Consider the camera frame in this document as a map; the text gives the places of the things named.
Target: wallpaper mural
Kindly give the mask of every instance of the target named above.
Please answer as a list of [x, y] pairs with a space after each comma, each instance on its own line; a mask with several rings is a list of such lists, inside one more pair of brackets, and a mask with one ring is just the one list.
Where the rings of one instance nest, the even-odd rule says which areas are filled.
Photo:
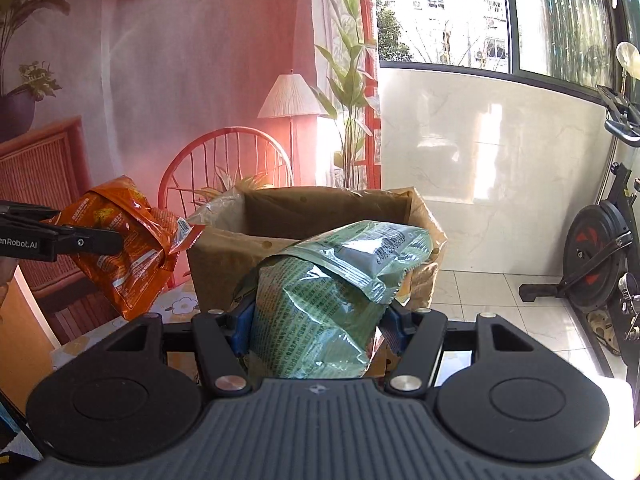
[[[291, 120], [261, 111], [290, 74], [340, 107], [315, 47], [339, 45], [329, 1], [0, 0], [0, 199], [62, 209], [125, 174], [152, 206], [188, 216], [208, 197], [191, 191], [240, 178], [335, 184], [340, 121], [322, 125], [327, 106]], [[368, 79], [356, 78], [364, 94]], [[350, 150], [362, 156], [354, 120]], [[202, 136], [230, 126], [242, 128], [220, 131], [207, 152]], [[116, 316], [70, 258], [20, 268], [61, 343]], [[175, 277], [188, 279], [183, 256]]]

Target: barcode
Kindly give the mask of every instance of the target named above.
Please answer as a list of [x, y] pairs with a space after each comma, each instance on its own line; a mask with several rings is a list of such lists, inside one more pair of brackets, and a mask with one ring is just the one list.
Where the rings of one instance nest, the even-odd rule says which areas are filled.
[[186, 235], [191, 231], [191, 226], [184, 218], [178, 218], [178, 233], [180, 240], [184, 240]]

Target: exercise bike flywheel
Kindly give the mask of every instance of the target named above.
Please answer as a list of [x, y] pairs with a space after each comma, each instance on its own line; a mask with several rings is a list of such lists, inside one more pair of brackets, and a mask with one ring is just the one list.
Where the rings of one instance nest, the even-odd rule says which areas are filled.
[[[620, 236], [626, 225], [610, 211], [613, 206], [603, 201], [589, 205], [574, 218], [564, 244], [562, 271], [565, 276], [578, 270], [610, 241]], [[623, 251], [613, 253], [599, 266], [591, 270], [566, 292], [571, 304], [583, 312], [591, 312], [606, 306], [618, 286]]]

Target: orange snack bag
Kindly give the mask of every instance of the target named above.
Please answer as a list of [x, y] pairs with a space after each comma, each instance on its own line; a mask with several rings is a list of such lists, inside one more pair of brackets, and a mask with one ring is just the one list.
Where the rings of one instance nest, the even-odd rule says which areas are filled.
[[152, 208], [128, 176], [92, 188], [52, 222], [112, 229], [122, 235], [120, 254], [71, 257], [127, 320], [149, 310], [171, 277], [178, 253], [190, 248], [204, 229]]

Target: green snack bag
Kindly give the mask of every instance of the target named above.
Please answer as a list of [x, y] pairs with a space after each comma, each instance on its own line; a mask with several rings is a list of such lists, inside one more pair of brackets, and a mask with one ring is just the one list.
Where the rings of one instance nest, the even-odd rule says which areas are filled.
[[361, 221], [268, 258], [259, 269], [250, 374], [360, 377], [386, 306], [432, 249], [425, 229]]

